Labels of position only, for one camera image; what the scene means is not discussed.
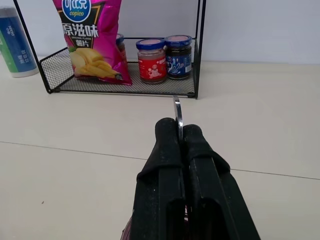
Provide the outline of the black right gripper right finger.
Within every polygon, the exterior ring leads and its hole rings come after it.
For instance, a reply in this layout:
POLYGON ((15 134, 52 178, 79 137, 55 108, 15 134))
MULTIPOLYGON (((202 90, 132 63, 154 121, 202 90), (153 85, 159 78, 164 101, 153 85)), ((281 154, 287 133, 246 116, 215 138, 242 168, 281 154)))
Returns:
POLYGON ((190 239, 260 239, 230 165, 195 124, 183 128, 183 156, 190 239))

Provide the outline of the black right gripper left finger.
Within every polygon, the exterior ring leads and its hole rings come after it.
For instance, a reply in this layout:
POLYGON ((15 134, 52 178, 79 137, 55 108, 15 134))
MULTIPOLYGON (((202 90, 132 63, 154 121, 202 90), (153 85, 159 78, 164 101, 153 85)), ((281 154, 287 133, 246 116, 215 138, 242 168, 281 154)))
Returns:
POLYGON ((136 178, 130 239, 181 240, 186 195, 175 120, 159 120, 155 138, 152 152, 136 178))

